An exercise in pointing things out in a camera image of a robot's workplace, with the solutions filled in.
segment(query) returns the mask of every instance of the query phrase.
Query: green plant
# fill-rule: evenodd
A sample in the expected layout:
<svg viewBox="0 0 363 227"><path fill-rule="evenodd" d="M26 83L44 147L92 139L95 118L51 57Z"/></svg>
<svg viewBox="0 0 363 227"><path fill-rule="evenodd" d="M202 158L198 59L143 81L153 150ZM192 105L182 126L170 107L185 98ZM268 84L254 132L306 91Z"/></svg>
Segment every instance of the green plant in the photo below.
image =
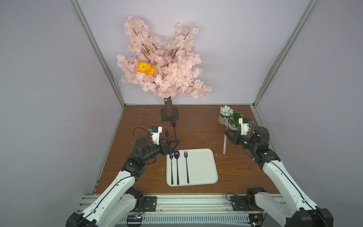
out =
<svg viewBox="0 0 363 227"><path fill-rule="evenodd" d="M238 110L234 110L233 114L231 115L231 119L230 119L230 124L232 127L235 128L241 128L241 124L238 123L238 120L242 117L241 112L239 112Z"/></svg>

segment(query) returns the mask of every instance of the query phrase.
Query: fork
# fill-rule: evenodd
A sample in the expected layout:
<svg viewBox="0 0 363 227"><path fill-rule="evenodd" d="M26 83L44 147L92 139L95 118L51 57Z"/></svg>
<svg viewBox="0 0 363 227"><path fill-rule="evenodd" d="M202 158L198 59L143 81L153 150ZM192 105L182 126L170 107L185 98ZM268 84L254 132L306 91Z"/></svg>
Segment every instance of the fork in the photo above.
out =
<svg viewBox="0 0 363 227"><path fill-rule="evenodd" d="M170 158L170 164L171 164L171 184L174 184L174 180L173 180L173 154L169 155Z"/></svg>
<svg viewBox="0 0 363 227"><path fill-rule="evenodd" d="M169 130L168 129L165 129L165 136L166 136L166 138L169 138Z"/></svg>
<svg viewBox="0 0 363 227"><path fill-rule="evenodd" d="M184 148L184 157L185 157L185 162L187 164L187 182L189 183L189 174L188 174L188 161L187 161L187 157L188 157L188 149Z"/></svg>

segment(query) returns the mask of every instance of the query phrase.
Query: gray wall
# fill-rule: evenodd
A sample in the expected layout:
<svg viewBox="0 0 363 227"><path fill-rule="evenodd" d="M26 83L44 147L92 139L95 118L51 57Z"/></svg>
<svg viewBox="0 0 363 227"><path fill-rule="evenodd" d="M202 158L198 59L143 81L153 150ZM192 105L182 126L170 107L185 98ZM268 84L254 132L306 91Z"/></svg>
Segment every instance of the gray wall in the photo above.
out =
<svg viewBox="0 0 363 227"><path fill-rule="evenodd" d="M289 173L335 226L360 226L363 213L362 11L361 0L318 2L257 107Z"/></svg>
<svg viewBox="0 0 363 227"><path fill-rule="evenodd" d="M130 38L123 30L129 15L150 25L150 33L166 44L175 24L199 27L195 53L203 69L198 79L212 92L198 99L185 94L175 104L252 103L270 64L289 38L309 0L79 0L88 24L128 104L164 104L137 84L124 84L116 56L127 50Z"/></svg>
<svg viewBox="0 0 363 227"><path fill-rule="evenodd" d="M0 3L2 227L65 226L121 107L67 0Z"/></svg>

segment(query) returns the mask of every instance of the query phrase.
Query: black spoon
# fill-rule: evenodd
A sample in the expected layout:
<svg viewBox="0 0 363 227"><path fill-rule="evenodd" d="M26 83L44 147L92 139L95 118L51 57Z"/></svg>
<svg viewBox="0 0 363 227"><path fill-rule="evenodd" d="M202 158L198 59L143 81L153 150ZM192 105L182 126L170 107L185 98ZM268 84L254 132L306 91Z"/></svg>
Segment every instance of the black spoon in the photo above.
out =
<svg viewBox="0 0 363 227"><path fill-rule="evenodd" d="M179 151L174 151L174 157L176 158L176 184L179 185L179 170L178 170L178 158L179 158Z"/></svg>

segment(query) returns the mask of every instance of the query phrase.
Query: wooden tabletop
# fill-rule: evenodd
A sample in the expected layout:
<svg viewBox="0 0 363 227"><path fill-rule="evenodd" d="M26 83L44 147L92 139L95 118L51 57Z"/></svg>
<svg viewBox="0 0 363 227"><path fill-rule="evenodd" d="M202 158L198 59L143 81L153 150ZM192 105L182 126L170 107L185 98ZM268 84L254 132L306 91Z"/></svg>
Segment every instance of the wooden tabletop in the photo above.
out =
<svg viewBox="0 0 363 227"><path fill-rule="evenodd" d="M279 193L269 177L249 158L242 147L227 141L226 155L223 155L225 126L218 123L220 105L174 105L179 110L180 120L175 127L180 144L177 149L209 148L215 154L218 182L211 185L170 187L166 183L166 158L160 155L154 164L147 167L134 187L146 194L151 193L246 193L248 188L263 187L269 193ZM256 119L249 105L230 105L243 117ZM170 122L161 122L160 110L163 105L127 105L118 126L105 167L97 186L96 194L101 194L115 179L134 146L132 131L135 127L149 129L162 126L169 138L174 139L174 129ZM135 130L135 138L146 137L142 129Z"/></svg>

